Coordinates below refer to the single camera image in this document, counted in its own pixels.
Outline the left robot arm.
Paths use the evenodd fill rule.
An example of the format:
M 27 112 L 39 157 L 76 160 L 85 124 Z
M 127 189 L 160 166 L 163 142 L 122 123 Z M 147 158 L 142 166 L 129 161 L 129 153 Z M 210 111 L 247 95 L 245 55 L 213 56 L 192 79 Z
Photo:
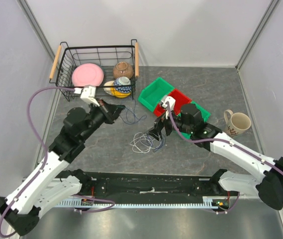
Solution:
M 1 238 L 6 237 L 1 232 L 3 222 L 7 222 L 15 234 L 24 236 L 62 200 L 72 195 L 85 196 L 90 193 L 92 179 L 80 169 L 70 172 L 53 188 L 46 188 L 84 150 L 85 141 L 102 124 L 113 124 L 123 109 L 123 105 L 98 100 L 96 105 L 90 105 L 89 112 L 81 107 L 69 110 L 60 133 L 46 149 L 41 162 L 15 191 L 0 197 Z

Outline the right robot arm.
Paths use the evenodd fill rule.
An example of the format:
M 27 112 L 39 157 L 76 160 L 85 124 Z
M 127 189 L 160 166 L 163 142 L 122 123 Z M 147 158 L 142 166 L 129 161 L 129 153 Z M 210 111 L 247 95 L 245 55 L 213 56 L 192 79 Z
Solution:
M 262 155 L 232 139 L 214 125 L 204 121 L 194 104 L 181 107 L 179 116 L 166 107 L 157 117 L 149 134 L 156 140 L 175 131 L 179 136 L 190 134 L 187 142 L 221 155 L 248 172 L 236 174 L 226 169 L 218 170 L 210 183 L 211 193 L 221 196 L 226 191 L 235 191 L 258 196 L 263 203 L 275 210 L 283 208 L 283 157 L 274 159 Z

